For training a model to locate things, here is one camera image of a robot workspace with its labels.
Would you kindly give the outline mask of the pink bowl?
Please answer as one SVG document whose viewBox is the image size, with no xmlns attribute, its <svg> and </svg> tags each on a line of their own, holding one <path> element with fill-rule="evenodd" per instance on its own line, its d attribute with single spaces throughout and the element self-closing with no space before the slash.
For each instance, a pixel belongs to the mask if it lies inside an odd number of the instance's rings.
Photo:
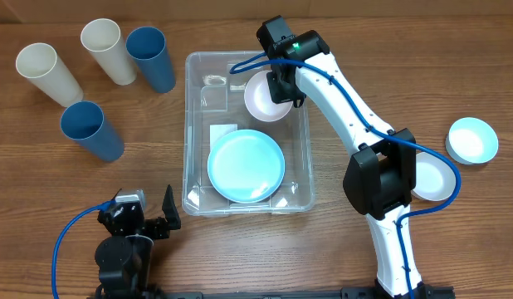
<svg viewBox="0 0 513 299">
<path fill-rule="evenodd" d="M 260 71 L 248 81 L 244 90 L 244 102 L 254 118 L 274 122 L 284 118 L 293 105 L 291 102 L 276 104 L 271 100 L 266 77 L 268 73 L 269 71 Z"/>
</svg>

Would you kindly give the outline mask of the light blue plate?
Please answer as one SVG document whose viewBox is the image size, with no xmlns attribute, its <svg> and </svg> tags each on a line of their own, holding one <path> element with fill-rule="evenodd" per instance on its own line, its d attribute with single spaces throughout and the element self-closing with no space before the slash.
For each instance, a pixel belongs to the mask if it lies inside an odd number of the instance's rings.
<svg viewBox="0 0 513 299">
<path fill-rule="evenodd" d="M 211 149 L 207 162 L 212 186 L 235 203 L 256 203 L 273 195 L 286 172 L 281 147 L 258 130 L 236 130 Z"/>
</svg>

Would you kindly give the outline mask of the grey bowl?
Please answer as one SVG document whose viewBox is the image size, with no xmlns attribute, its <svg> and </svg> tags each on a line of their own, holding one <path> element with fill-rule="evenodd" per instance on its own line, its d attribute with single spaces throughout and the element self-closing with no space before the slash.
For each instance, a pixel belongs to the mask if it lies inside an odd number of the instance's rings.
<svg viewBox="0 0 513 299">
<path fill-rule="evenodd" d="M 413 196 L 427 201 L 442 201 L 450 197 L 455 185 L 455 174 L 439 158 L 425 152 L 416 155 L 416 186 L 411 191 Z"/>
</svg>

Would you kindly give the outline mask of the light blue bowl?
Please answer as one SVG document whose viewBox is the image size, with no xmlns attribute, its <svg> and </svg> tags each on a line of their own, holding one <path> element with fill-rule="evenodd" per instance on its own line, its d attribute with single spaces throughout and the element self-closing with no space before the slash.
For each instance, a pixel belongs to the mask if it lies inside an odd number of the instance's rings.
<svg viewBox="0 0 513 299">
<path fill-rule="evenodd" d="M 451 125 L 445 147 L 458 163 L 485 164 L 495 158 L 499 140 L 494 129 L 485 121 L 464 117 Z"/>
</svg>

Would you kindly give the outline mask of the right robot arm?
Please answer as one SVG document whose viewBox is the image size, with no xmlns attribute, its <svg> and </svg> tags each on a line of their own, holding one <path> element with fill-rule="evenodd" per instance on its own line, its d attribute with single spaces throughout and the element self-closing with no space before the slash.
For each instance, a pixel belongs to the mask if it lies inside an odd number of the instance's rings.
<svg viewBox="0 0 513 299">
<path fill-rule="evenodd" d="M 349 154 L 343 188 L 368 221 L 383 297 L 418 297 L 423 280 L 404 218 L 416 184 L 413 135 L 407 129 L 395 131 L 364 103 L 317 32 L 297 36 L 276 16 L 262 23 L 256 37 L 272 62 L 267 77 L 272 100 L 299 107 L 310 98 Z"/>
</svg>

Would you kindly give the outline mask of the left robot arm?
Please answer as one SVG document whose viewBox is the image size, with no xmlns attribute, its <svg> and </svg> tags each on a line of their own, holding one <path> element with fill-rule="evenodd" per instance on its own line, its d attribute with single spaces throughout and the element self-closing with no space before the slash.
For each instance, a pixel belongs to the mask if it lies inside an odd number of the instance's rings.
<svg viewBox="0 0 513 299">
<path fill-rule="evenodd" d="M 95 250 L 100 280 L 97 298 L 165 297 L 160 287 L 149 283 L 149 269 L 154 242 L 181 228 L 172 187 L 166 188 L 163 217 L 147 219 L 145 205 L 143 190 L 120 190 L 99 211 L 98 221 L 110 236 Z"/>
</svg>

